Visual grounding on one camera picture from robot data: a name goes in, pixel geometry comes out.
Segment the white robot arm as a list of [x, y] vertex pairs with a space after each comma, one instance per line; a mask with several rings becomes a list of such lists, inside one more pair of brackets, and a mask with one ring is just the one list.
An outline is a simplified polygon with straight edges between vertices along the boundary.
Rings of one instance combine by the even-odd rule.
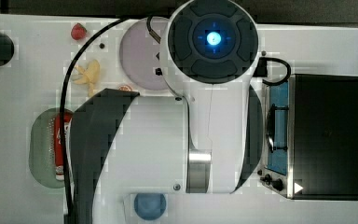
[[65, 224], [177, 224], [180, 197], [231, 195], [256, 169], [252, 17], [232, 0], [188, 0], [160, 34], [158, 58], [160, 96], [106, 89], [72, 116]]

